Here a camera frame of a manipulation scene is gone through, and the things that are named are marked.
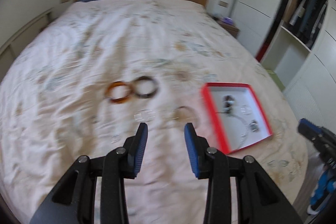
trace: amber bracelet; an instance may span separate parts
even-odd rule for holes
[[[128,88],[127,95],[125,97],[115,99],[110,95],[111,90],[116,88],[117,86],[126,86]],[[108,88],[105,91],[105,98],[109,98],[111,103],[123,104],[123,103],[125,103],[126,101],[129,100],[132,93],[133,93],[133,89],[132,89],[131,85],[129,85],[125,82],[122,82],[122,81],[117,81],[117,82],[113,82],[112,84],[110,84],[108,86]]]

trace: red trim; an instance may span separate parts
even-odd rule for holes
[[[205,86],[202,88],[202,94],[205,101],[205,105],[208,108],[208,113],[210,115],[212,121],[212,127],[216,133],[217,141],[219,143],[219,149],[224,154],[229,154],[231,152],[231,147],[229,147],[230,143],[226,137],[226,133],[224,128],[221,126],[221,121],[216,114],[216,107],[212,101],[211,93],[209,90],[209,85],[211,83],[206,83]]]
[[[270,45],[270,43],[265,42],[265,43],[261,46],[261,48],[260,48],[260,50],[259,50],[259,52],[258,52],[258,54],[257,54],[257,56],[256,56],[256,60],[257,60],[258,62],[260,62],[260,61],[262,60],[262,58],[264,57],[264,55],[265,55],[265,53],[266,53],[266,51],[267,51],[269,45]]]
[[[219,143],[219,149],[224,154],[229,154],[229,153],[238,151],[239,149],[233,151],[232,148],[230,147],[230,143],[227,139],[225,129],[222,127],[219,116],[216,113],[217,112],[216,111],[216,105],[214,104],[214,102],[212,100],[211,92],[209,90],[209,87],[211,87],[211,86],[233,86],[233,87],[248,88],[251,91],[251,93],[253,95],[253,98],[256,101],[256,103],[257,103],[257,105],[260,109],[261,115],[263,117],[263,120],[266,124],[266,128],[268,130],[268,135],[269,136],[272,135],[272,130],[271,130],[271,127],[269,126],[269,123],[268,123],[267,117],[265,115],[265,112],[263,110],[263,107],[261,106],[260,101],[258,100],[253,88],[250,85],[241,84],[241,83],[218,83],[218,82],[217,83],[206,83],[204,85],[204,87],[202,88],[201,93],[203,95],[205,105],[207,107],[209,116],[210,116],[211,121],[212,121],[212,126],[213,126],[214,132],[216,134],[217,141]]]

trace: hanging clothes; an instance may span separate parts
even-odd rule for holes
[[[313,10],[311,17],[309,18],[307,25],[302,33],[302,37],[299,37],[303,43],[308,43],[311,39],[311,33],[317,24],[320,22],[320,19],[323,15],[323,12],[326,9],[326,2],[327,0],[318,0],[316,4],[316,9]]]
[[[302,18],[305,14],[305,7],[307,6],[307,0],[299,0],[299,6],[294,12],[292,19],[289,22],[289,30],[293,32],[294,26],[297,25],[297,21],[299,18]]]
[[[303,16],[300,28],[299,28],[299,30],[296,34],[297,37],[301,36],[302,32],[304,31],[304,29],[306,27],[306,24],[308,23],[308,20],[311,17],[311,14],[316,9],[316,4],[317,4],[317,0],[309,0],[308,1],[307,9],[306,9],[305,14]]]
[[[313,47],[313,45],[316,41],[316,38],[320,33],[320,30],[322,28],[322,24],[323,24],[325,15],[326,15],[327,6],[328,6],[328,0],[323,5],[323,7],[322,7],[322,9],[319,13],[319,17],[317,18],[317,20],[315,22],[315,25],[314,25],[314,27],[311,31],[310,39],[309,39],[308,43],[306,44],[309,49],[312,49],[312,47]]]

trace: dark bangle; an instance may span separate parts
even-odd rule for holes
[[[136,89],[137,82],[140,82],[140,81],[151,81],[154,84],[154,90],[151,93],[140,94]],[[134,94],[137,97],[147,99],[147,98],[154,97],[154,95],[159,90],[159,84],[157,83],[157,81],[154,78],[152,78],[150,76],[141,76],[141,77],[139,77],[139,78],[137,78],[133,81],[133,89],[134,89]]]
[[[117,86],[122,86],[122,85],[124,85],[128,88],[128,92],[127,92],[126,96],[123,97],[123,98],[117,98],[117,99],[113,98],[111,96],[111,90],[116,88]],[[132,93],[133,93],[133,89],[129,84],[127,84],[125,82],[122,82],[122,81],[117,81],[117,82],[113,82],[112,84],[110,84],[108,86],[108,88],[105,91],[105,98],[109,98],[111,103],[122,104],[122,103],[125,103],[126,101],[128,101],[128,99],[130,98]]]

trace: bangle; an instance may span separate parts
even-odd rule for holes
[[[111,96],[111,90],[116,88],[117,86],[126,86],[128,88],[128,91],[125,97],[113,98]],[[133,89],[129,84],[126,84],[125,82],[122,82],[122,81],[117,81],[117,82],[113,82],[112,84],[108,86],[108,88],[105,91],[105,98],[109,98],[111,103],[122,104],[128,101],[132,93],[133,93]]]
[[[180,112],[182,110],[186,110],[186,112],[189,114],[189,117],[185,118],[184,120],[181,120],[181,114]],[[188,120],[188,118],[190,118],[192,121],[190,121],[194,128],[198,128],[199,126],[199,118],[197,117],[197,114],[196,114],[196,111],[192,108],[192,107],[189,107],[189,106],[179,106],[178,108],[176,108],[175,110],[173,110],[173,112],[177,112],[177,116],[175,116],[173,118],[173,120],[179,120],[181,122],[185,122],[185,120]]]
[[[153,84],[154,84],[154,90],[150,93],[147,93],[147,94],[140,94],[136,87],[137,87],[137,83],[140,82],[140,81],[151,81]],[[134,88],[134,94],[139,97],[139,98],[143,98],[143,99],[147,99],[147,98],[152,98],[154,97],[154,95],[157,93],[157,91],[159,90],[159,85],[157,83],[157,81],[150,77],[150,76],[141,76],[137,79],[135,79],[133,81],[133,88]]]

